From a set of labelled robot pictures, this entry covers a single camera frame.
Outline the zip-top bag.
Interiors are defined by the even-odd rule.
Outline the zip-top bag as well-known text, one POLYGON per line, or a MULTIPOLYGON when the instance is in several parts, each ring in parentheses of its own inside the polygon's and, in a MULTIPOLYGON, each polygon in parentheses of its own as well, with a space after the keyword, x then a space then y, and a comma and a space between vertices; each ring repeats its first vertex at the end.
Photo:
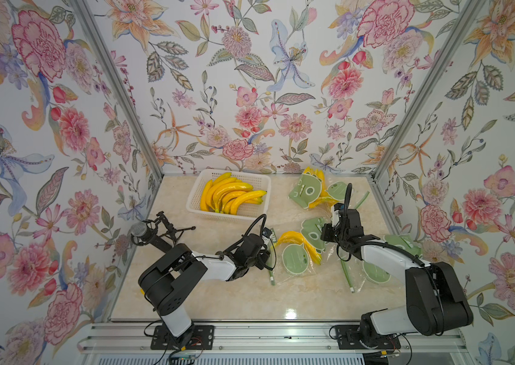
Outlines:
POLYGON ((274 254, 268 260, 271 286, 322 273, 327 243, 322 228, 327 220, 313 217, 298 224, 271 226, 268 249, 274 254))
POLYGON ((355 258, 364 262, 366 274, 372 281, 381 283, 373 278, 368 269, 381 270, 405 284, 405 272, 412 268, 427 266, 421 258, 420 249, 406 235, 386 235, 383 238, 372 234, 360 237, 343 237, 338 240, 338 247, 347 253, 347 258, 355 258))
POLYGON ((324 170, 306 167, 289 191, 288 199, 305 210, 333 211, 345 203, 347 196, 354 199, 355 185, 341 180, 328 179, 324 170))

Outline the single yellow banana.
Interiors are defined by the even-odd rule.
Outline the single yellow banana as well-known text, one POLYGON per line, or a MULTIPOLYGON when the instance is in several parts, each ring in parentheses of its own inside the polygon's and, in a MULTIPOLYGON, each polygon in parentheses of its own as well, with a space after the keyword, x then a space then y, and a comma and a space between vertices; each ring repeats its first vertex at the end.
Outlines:
POLYGON ((209 201, 210 199, 207 198, 207 196, 212 187, 213 187, 212 180, 209 180, 204 186, 204 189, 201 194, 201 200, 200 200, 201 211, 209 211, 210 210, 210 206, 207 204, 207 201, 209 201))
POLYGON ((263 197, 267 192, 264 190, 251 191, 234 198, 233 203, 230 205, 229 214, 237 215, 239 208, 244 204, 260 205, 263 202, 263 197))
POLYGON ((221 187, 221 185, 229 183, 231 181, 231 177, 232 177, 232 174, 230 172, 228 172, 228 173, 222 174, 220 177, 218 177, 217 179, 215 179, 213 181, 213 185, 210 188, 210 190, 208 191, 207 197, 206 197, 206 203, 210 208, 214 208, 213 196, 214 196, 216 190, 219 187, 221 187))

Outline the yellow banana bunch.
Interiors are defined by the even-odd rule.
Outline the yellow banana bunch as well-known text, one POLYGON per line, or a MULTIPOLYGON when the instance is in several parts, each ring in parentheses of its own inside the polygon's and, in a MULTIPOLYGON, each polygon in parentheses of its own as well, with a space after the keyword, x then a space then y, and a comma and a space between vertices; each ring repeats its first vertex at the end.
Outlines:
POLYGON ((233 203, 233 199, 251 191, 257 190, 249 183, 231 178, 229 183, 221 185, 221 187, 216 190, 213 196, 214 208, 212 209, 218 214, 229 214, 229 208, 233 203))

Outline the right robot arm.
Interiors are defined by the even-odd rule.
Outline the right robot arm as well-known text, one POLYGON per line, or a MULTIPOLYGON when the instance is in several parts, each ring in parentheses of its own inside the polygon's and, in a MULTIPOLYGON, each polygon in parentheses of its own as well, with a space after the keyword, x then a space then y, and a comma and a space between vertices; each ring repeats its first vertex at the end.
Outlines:
POLYGON ((405 305, 362 315, 359 333, 376 342, 393 335, 442 335, 471 325, 474 315, 453 267, 427 262, 398 246, 366 234, 359 211, 338 203, 322 238, 335 243, 351 258, 377 266, 405 286, 405 305))

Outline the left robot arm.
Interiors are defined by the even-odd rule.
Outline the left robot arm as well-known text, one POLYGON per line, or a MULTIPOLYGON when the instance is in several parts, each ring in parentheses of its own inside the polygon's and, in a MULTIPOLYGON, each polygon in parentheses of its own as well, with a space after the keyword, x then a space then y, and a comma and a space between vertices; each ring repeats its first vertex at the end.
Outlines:
POLYGON ((138 278, 146 301, 160 317, 163 327, 176 340, 191 337, 194 323, 184 302, 202 281, 237 281, 251 269, 271 270, 270 240, 246 234, 214 255, 200 254, 179 243, 138 278))

